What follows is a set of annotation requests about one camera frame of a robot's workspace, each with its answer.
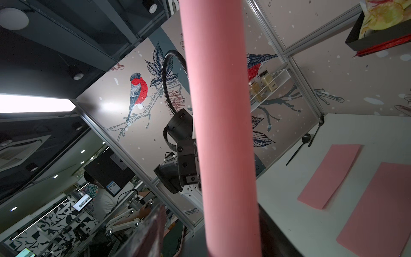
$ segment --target black spoon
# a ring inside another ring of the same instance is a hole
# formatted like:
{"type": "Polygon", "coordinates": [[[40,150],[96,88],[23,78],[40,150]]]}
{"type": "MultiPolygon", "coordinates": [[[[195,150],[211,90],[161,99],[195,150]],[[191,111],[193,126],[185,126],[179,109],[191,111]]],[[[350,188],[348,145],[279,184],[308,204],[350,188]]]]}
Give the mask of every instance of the black spoon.
{"type": "Polygon", "coordinates": [[[293,156],[291,157],[291,159],[288,161],[288,163],[290,163],[290,161],[294,158],[294,156],[298,153],[298,151],[301,149],[301,147],[304,145],[304,144],[306,144],[306,143],[308,143],[309,141],[310,141],[310,139],[311,139],[311,135],[310,134],[305,134],[303,137],[302,137],[302,145],[297,149],[297,151],[293,154],[293,156]]]}

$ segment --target fluorescent light panel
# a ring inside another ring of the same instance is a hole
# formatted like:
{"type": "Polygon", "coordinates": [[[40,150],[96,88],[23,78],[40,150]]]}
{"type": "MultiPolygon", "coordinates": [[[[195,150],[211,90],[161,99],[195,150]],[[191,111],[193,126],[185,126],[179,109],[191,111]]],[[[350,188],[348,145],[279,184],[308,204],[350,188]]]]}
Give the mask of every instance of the fluorescent light panel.
{"type": "Polygon", "coordinates": [[[0,113],[73,111],[68,99],[0,94],[0,113]]]}
{"type": "Polygon", "coordinates": [[[85,184],[84,186],[82,186],[79,190],[77,190],[77,191],[80,191],[80,190],[82,190],[85,186],[87,186],[88,184],[90,184],[90,182],[88,182],[87,184],[85,184]]]}

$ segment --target black tray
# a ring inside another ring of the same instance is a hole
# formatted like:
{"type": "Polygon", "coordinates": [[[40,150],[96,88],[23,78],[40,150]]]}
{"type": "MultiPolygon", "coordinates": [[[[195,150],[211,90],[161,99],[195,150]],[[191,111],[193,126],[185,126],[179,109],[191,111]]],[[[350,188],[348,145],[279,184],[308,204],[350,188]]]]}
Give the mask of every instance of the black tray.
{"type": "Polygon", "coordinates": [[[390,28],[380,30],[368,37],[358,39],[360,35],[361,26],[363,25],[364,13],[362,12],[345,43],[354,51],[361,51],[370,47],[388,42],[399,37],[411,34],[411,20],[401,22],[390,28]]]}

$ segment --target white table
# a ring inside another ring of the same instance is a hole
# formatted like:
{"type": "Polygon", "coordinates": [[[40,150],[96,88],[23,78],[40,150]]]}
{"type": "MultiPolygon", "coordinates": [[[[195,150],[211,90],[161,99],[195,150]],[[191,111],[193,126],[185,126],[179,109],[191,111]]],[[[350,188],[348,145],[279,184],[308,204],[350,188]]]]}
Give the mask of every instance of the white table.
{"type": "MultiPolygon", "coordinates": [[[[411,164],[411,117],[328,114],[312,146],[303,146],[285,166],[300,144],[258,178],[259,203],[302,255],[355,257],[335,239],[381,162],[411,164]],[[341,187],[320,211],[297,197],[332,144],[364,146],[341,187]]],[[[410,241],[401,257],[411,257],[410,241]]]]}

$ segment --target pink foam tube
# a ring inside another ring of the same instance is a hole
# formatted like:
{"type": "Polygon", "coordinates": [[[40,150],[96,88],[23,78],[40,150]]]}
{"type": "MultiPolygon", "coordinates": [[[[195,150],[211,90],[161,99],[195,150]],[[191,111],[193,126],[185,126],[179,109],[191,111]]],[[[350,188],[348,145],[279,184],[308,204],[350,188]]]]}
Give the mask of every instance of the pink foam tube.
{"type": "Polygon", "coordinates": [[[180,0],[212,257],[261,256],[241,0],[180,0]]]}

